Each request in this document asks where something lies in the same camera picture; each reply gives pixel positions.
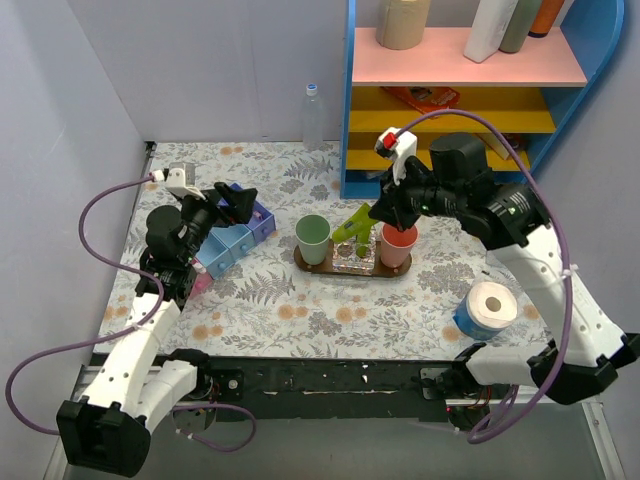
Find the pink plastic cup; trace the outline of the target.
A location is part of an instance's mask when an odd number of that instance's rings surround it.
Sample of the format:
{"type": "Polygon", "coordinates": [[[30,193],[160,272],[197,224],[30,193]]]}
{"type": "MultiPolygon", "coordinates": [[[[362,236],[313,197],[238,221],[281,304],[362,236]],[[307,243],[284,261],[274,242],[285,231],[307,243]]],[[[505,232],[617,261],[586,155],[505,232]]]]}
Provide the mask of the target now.
{"type": "Polygon", "coordinates": [[[418,237],[416,226],[400,231],[385,224],[381,229],[381,262],[390,268],[399,267],[410,254],[418,237]]]}

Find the lime green toothpaste tube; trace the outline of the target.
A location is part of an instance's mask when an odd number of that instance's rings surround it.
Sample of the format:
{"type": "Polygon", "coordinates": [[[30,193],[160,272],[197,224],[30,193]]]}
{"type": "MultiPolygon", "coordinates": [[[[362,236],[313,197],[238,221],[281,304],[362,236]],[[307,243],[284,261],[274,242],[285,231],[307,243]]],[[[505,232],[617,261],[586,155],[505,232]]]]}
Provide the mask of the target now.
{"type": "Polygon", "coordinates": [[[372,226],[368,226],[360,230],[356,234],[356,255],[360,258],[365,258],[375,251],[375,247],[372,246],[372,226]]]}
{"type": "Polygon", "coordinates": [[[331,236],[334,243],[343,243],[361,233],[368,233],[378,223],[369,216],[371,206],[363,203],[331,236]]]}

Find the clear textured toothbrush holder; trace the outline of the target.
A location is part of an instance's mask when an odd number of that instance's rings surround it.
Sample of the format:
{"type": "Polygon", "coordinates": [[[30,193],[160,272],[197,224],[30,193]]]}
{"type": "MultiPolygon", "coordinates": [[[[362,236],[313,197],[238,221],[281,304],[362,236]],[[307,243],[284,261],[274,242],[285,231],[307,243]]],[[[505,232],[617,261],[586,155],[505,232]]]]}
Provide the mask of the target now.
{"type": "Polygon", "coordinates": [[[376,263],[376,242],[371,241],[375,251],[365,258],[356,255],[356,237],[335,244],[332,254],[332,267],[335,271],[356,275],[372,275],[376,263]]]}

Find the green plastic cup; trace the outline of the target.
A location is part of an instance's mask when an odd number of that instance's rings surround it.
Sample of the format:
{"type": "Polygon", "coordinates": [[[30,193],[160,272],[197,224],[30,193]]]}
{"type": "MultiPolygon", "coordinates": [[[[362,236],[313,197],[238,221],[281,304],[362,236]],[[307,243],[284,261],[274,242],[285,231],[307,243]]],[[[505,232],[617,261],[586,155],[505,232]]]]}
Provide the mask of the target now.
{"type": "Polygon", "coordinates": [[[295,233],[303,260],[309,265],[321,264],[328,251],[329,222],[320,215],[306,215],[298,220],[295,233]]]}

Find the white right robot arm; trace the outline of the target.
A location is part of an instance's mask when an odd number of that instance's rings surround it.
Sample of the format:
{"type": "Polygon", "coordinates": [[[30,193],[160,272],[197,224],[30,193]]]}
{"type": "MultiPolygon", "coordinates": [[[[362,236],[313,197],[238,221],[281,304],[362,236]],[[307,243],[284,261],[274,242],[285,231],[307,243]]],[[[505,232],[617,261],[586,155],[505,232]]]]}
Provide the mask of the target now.
{"type": "Polygon", "coordinates": [[[488,385],[527,385],[562,405],[603,392],[618,369],[638,360],[639,337],[612,322],[571,271],[566,244],[532,186],[497,182],[471,134],[434,140],[430,167],[416,148],[410,132],[389,128],[379,136],[375,151],[392,164],[370,217],[400,231],[422,216],[456,219],[510,271],[552,332],[548,343],[522,349],[475,343],[436,379],[438,387],[471,398],[488,385]]]}

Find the light blue drawer box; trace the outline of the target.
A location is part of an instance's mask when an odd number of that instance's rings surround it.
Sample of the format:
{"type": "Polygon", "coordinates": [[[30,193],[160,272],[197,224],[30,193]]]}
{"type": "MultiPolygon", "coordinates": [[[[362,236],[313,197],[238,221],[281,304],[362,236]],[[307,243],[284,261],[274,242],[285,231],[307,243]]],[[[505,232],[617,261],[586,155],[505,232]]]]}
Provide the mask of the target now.
{"type": "Polygon", "coordinates": [[[235,262],[246,257],[256,246],[252,231],[248,226],[238,224],[226,228],[214,227],[213,235],[229,249],[235,262]]]}

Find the pink drawer box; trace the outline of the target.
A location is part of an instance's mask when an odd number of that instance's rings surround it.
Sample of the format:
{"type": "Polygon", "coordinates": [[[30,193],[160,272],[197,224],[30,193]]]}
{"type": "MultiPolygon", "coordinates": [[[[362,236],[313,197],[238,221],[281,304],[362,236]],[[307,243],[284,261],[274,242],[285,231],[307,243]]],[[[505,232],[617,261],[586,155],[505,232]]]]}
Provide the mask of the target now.
{"type": "Polygon", "coordinates": [[[194,266],[196,278],[191,289],[190,297],[195,298],[200,295],[212,283],[213,279],[203,266],[194,266]]]}

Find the red orange snack box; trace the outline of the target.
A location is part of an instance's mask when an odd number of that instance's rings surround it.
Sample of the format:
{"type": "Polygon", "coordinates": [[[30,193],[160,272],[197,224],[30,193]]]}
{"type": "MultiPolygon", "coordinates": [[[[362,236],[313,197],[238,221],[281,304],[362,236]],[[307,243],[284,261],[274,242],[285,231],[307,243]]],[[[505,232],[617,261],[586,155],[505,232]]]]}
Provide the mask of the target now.
{"type": "Polygon", "coordinates": [[[382,90],[420,113],[454,108],[460,100],[460,93],[449,87],[386,86],[382,90]]]}

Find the blue wooden shelf unit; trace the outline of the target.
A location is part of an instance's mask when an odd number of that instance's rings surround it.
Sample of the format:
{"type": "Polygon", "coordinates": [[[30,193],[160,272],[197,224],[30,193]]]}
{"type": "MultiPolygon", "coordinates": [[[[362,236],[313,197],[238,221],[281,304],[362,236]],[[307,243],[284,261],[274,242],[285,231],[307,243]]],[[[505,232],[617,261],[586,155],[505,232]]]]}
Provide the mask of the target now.
{"type": "Polygon", "coordinates": [[[522,161],[538,171],[611,60],[624,16],[622,1],[574,1],[545,37],[529,37],[517,53],[496,52],[474,63],[463,55],[467,27],[428,27],[414,48],[389,50],[376,42],[374,29],[358,26],[356,4],[347,2],[341,196],[378,196],[377,176],[390,163],[375,154],[375,140],[418,115],[386,93],[388,87],[458,91],[458,108],[523,141],[522,161]]]}

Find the clear plastic water bottle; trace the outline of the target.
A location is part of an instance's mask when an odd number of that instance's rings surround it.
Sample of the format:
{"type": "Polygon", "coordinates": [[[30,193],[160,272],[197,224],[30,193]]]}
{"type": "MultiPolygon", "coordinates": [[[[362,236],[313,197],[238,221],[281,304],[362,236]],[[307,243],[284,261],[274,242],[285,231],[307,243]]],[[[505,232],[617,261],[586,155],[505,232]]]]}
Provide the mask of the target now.
{"type": "Polygon", "coordinates": [[[323,143],[324,109],[319,88],[315,83],[306,86],[302,107],[302,141],[309,151],[317,150],[323,143]]]}

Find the toilet paper roll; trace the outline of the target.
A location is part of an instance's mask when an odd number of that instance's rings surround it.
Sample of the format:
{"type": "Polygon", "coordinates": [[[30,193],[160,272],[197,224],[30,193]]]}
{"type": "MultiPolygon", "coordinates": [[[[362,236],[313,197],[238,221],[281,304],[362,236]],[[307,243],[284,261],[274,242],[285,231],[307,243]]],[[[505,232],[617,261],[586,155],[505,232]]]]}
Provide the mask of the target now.
{"type": "Polygon", "coordinates": [[[468,337],[487,341],[508,328],[518,316],[515,296],[495,282],[474,284],[454,311],[453,320],[468,337]]]}

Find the beige paper towel roll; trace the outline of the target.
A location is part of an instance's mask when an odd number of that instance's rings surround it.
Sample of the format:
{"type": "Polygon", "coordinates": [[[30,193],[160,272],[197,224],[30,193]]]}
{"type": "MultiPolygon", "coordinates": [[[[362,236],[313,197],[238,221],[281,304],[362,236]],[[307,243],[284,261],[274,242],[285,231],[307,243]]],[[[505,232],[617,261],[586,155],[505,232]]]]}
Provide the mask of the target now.
{"type": "Polygon", "coordinates": [[[381,1],[378,7],[376,41],[391,50],[408,50],[423,38],[430,0],[381,1]]]}

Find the white tall bottle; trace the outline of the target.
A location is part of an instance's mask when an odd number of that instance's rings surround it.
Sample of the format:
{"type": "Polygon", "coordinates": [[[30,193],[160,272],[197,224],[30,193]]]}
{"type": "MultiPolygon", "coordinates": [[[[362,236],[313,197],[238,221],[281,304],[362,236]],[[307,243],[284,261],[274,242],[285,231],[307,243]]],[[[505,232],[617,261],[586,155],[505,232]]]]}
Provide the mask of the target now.
{"type": "Polygon", "coordinates": [[[481,0],[463,55],[482,63],[499,48],[517,6],[517,0],[481,0]]]}

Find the grey green bottle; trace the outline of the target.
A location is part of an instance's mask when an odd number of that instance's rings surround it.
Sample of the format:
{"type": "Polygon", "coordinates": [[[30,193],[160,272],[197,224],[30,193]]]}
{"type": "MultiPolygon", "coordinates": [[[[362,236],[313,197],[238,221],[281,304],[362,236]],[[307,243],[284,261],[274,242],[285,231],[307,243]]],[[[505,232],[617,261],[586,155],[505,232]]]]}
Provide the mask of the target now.
{"type": "Polygon", "coordinates": [[[499,50],[514,54],[520,51],[541,8],[542,0],[519,0],[507,26],[499,50]]]}

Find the orange bottle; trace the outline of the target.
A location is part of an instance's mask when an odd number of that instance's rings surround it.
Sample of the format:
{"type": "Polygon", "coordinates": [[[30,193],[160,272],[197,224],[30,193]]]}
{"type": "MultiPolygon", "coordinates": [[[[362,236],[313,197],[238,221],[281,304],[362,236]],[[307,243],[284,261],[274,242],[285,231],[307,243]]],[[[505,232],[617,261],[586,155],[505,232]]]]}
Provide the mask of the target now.
{"type": "Polygon", "coordinates": [[[564,0],[543,0],[528,35],[534,38],[545,37],[550,32],[564,3],[564,0]]]}

